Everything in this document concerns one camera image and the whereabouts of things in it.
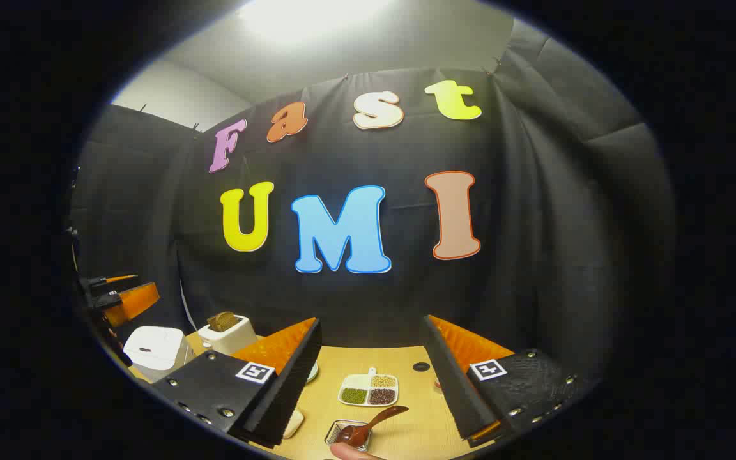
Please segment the black backdrop cloth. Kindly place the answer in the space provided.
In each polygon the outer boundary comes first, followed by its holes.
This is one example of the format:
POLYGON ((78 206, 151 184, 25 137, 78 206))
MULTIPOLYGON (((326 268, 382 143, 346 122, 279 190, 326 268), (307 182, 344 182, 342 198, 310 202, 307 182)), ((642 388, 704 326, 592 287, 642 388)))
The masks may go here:
MULTIPOLYGON (((422 317, 600 378, 673 239, 656 142, 598 75, 392 70, 318 82, 204 133, 110 107, 71 200, 86 277, 137 274, 135 326, 233 311, 268 335, 309 317, 327 346, 420 341, 422 317), (291 204, 336 217, 376 185, 388 273, 295 269, 291 204)), ((339 269, 331 265, 339 262, 339 269)))

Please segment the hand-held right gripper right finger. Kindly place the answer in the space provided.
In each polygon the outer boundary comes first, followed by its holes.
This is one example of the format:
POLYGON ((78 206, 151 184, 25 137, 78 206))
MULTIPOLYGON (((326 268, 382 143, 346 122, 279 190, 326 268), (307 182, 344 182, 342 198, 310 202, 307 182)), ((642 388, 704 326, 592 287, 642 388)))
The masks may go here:
POLYGON ((470 447, 511 442, 589 393, 589 378, 535 348, 511 351, 424 316, 422 337, 459 436, 470 447))

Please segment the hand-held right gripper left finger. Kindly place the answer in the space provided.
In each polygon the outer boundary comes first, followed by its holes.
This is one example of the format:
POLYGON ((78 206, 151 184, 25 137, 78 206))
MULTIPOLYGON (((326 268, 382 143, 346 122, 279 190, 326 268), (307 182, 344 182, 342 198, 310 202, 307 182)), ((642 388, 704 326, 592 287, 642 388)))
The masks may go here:
POLYGON ((156 395, 216 431, 280 445, 321 349, 307 318, 231 353, 207 350, 152 384, 156 395))

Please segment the white rice cooker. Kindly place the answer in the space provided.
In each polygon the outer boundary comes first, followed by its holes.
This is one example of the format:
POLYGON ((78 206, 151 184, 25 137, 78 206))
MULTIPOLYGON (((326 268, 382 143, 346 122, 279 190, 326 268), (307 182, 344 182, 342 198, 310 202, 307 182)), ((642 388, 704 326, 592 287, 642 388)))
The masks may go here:
POLYGON ((125 341, 123 352, 132 367, 151 383, 166 378, 195 358, 186 335, 173 327, 137 327, 125 341))

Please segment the white toaster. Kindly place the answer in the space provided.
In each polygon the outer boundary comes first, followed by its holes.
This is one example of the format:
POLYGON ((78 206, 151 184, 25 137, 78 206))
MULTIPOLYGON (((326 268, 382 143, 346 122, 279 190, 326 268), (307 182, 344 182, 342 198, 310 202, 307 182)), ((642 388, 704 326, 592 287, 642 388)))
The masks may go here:
POLYGON ((224 332, 216 332, 205 325, 198 329, 197 334, 201 338, 204 347, 225 355, 233 355, 241 349, 251 346, 257 342, 254 327, 248 317, 234 315, 237 323, 224 332))

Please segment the white divided bean dish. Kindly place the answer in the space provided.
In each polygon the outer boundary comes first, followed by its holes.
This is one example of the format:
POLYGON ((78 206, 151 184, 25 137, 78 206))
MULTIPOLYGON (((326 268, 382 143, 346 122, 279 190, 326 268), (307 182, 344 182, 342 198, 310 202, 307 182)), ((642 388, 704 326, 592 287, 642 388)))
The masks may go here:
POLYGON ((399 392, 397 376, 377 373, 371 367, 366 373, 345 376, 337 399, 348 406, 379 408, 396 404, 399 392))

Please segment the brown wooden spoon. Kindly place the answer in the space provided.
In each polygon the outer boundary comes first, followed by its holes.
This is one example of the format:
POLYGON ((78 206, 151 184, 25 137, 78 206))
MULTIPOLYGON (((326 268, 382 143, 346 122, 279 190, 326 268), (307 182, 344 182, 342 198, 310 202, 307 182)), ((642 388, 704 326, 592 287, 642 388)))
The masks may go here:
POLYGON ((385 408, 385 410, 380 411, 365 425, 345 426, 341 431, 339 431, 333 442, 345 443, 345 445, 349 445, 353 448, 359 448, 360 446, 365 445, 368 435, 371 433, 374 426, 390 419, 391 417, 396 417, 402 413, 406 413, 408 410, 408 407, 401 405, 385 408))

